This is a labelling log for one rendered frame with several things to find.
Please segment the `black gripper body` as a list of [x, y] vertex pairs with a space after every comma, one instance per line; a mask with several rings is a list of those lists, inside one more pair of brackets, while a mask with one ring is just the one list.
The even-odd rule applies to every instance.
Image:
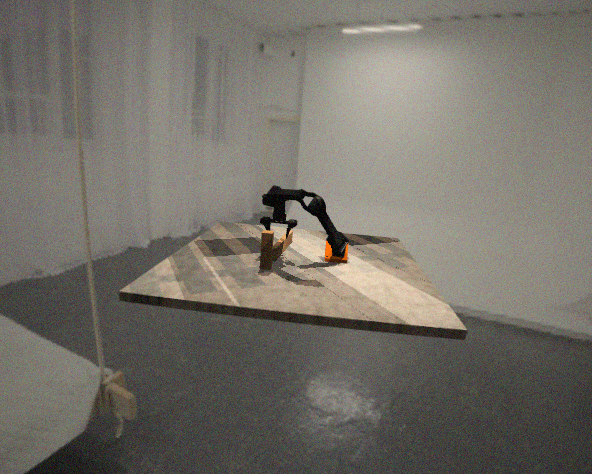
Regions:
[[270, 222], [270, 223], [288, 224], [288, 227], [296, 227], [297, 226], [297, 220], [290, 219], [289, 221], [285, 221], [285, 209], [275, 209], [274, 208], [273, 213], [274, 213], [273, 219], [270, 219], [270, 217], [262, 217], [260, 219], [260, 223], [261, 224], [269, 224], [269, 222]]

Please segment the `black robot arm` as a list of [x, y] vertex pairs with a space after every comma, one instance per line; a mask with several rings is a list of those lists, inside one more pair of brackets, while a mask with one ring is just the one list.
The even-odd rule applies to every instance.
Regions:
[[[313, 197], [308, 206], [303, 201], [305, 196]], [[322, 197], [314, 192], [307, 192], [303, 189], [281, 189], [280, 186], [275, 185], [271, 187], [267, 194], [263, 194], [262, 197], [263, 205], [274, 207], [275, 209], [285, 209], [285, 201], [288, 200], [297, 200], [300, 202], [304, 210], [318, 218], [327, 232], [328, 237], [326, 240], [332, 248], [332, 256], [345, 257], [346, 246], [349, 243], [349, 240], [342, 232], [336, 230], [334, 224], [326, 213], [326, 204]]]

